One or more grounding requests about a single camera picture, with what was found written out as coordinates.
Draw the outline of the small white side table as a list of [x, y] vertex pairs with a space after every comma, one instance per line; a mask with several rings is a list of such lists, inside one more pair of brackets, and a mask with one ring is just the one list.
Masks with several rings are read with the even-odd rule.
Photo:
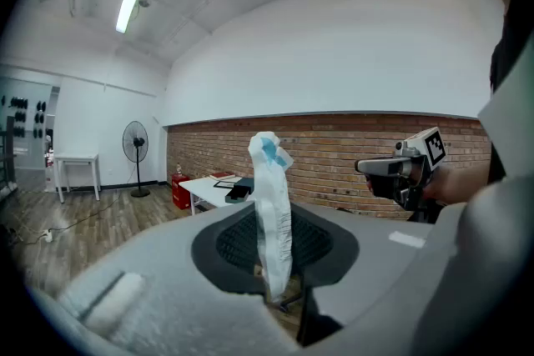
[[98, 166], [98, 154], [89, 154], [89, 155], [80, 155], [80, 154], [65, 154], [65, 153], [54, 153], [53, 158], [53, 179], [54, 187], [56, 188], [59, 202], [64, 203], [63, 196], [63, 178], [65, 178], [65, 184], [67, 192], [71, 191], [71, 187], [68, 181], [68, 174], [66, 172], [66, 166], [68, 164], [87, 164], [91, 168], [92, 180], [93, 180], [93, 189], [95, 198], [97, 201], [100, 200], [100, 191], [101, 185], [97, 173]]

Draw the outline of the teal and black box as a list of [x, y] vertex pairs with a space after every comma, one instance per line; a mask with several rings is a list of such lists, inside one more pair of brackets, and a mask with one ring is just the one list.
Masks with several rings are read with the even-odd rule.
[[242, 203], [254, 191], [253, 178], [241, 178], [236, 182], [225, 196], [226, 203]]

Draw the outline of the black metal rack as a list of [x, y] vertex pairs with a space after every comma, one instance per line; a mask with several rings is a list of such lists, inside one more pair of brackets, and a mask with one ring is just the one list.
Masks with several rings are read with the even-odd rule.
[[14, 159], [14, 117], [7, 116], [7, 125], [0, 130], [0, 202], [17, 190]]

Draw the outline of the black standing fan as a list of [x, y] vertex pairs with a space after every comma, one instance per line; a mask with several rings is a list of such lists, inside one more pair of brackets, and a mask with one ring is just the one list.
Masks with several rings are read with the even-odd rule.
[[134, 163], [137, 178], [137, 186], [132, 190], [133, 198], [145, 198], [150, 191], [141, 185], [139, 164], [145, 159], [149, 149], [148, 133], [139, 121], [130, 122], [123, 131], [123, 153], [126, 158]]

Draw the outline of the person's right forearm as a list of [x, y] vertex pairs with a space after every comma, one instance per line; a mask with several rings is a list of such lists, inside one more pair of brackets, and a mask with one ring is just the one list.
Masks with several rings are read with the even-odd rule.
[[444, 204], [468, 202], [487, 185], [489, 171], [489, 163], [469, 168], [438, 167], [434, 170], [429, 183], [423, 188], [423, 197]]

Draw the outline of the red carton box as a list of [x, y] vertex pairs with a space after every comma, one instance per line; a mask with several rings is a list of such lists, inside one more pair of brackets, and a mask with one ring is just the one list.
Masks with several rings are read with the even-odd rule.
[[180, 210], [190, 208], [190, 193], [180, 184], [189, 181], [189, 177], [183, 174], [175, 173], [171, 176], [172, 200], [174, 205]]

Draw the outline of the long ceiling light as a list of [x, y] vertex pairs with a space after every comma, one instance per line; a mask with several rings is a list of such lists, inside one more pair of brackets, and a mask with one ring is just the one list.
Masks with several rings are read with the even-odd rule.
[[115, 30], [118, 33], [125, 34], [136, 2], [137, 0], [122, 0], [115, 26]]

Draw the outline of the person's black clothing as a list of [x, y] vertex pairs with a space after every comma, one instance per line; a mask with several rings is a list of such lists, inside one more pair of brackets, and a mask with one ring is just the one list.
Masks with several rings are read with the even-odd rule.
[[504, 82], [534, 30], [534, 0], [510, 0], [504, 16], [501, 40], [491, 56], [491, 94]]

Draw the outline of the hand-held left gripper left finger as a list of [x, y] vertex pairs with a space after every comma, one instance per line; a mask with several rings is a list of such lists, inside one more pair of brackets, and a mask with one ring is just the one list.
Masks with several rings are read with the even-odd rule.
[[229, 205], [138, 233], [57, 297], [30, 291], [82, 356], [289, 356], [299, 345], [259, 295], [226, 293], [194, 265], [192, 244]]

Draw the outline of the black items on wall rack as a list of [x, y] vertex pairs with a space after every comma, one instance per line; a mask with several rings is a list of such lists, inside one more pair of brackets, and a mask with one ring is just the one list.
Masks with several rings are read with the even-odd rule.
[[0, 97], [0, 105], [8, 108], [8, 113], [14, 120], [13, 136], [25, 138], [28, 132], [32, 132], [34, 138], [43, 138], [43, 125], [47, 103], [38, 101], [35, 112], [31, 113], [27, 98], [12, 97], [7, 99], [5, 95]]

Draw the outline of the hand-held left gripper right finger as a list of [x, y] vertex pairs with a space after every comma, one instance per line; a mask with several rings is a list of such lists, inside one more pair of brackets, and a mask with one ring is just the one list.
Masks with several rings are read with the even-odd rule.
[[325, 232], [320, 257], [301, 268], [304, 308], [299, 347], [290, 356], [414, 356], [428, 301], [411, 264], [431, 226], [368, 218], [295, 203], [297, 215]]

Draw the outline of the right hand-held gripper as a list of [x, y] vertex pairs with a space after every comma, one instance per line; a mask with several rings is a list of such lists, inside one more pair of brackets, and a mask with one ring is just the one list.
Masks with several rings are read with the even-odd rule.
[[396, 142], [388, 158], [355, 161], [355, 170], [366, 175], [377, 198], [390, 199], [410, 212], [410, 221], [435, 221], [443, 204], [422, 193], [445, 157], [439, 128], [433, 127]]

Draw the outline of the light blue cloth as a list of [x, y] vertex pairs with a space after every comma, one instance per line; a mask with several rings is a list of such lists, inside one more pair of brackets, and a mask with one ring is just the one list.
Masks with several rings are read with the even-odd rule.
[[256, 133], [249, 142], [254, 167], [254, 210], [257, 244], [270, 299], [282, 299], [292, 269], [292, 220], [285, 172], [292, 157], [272, 132]]

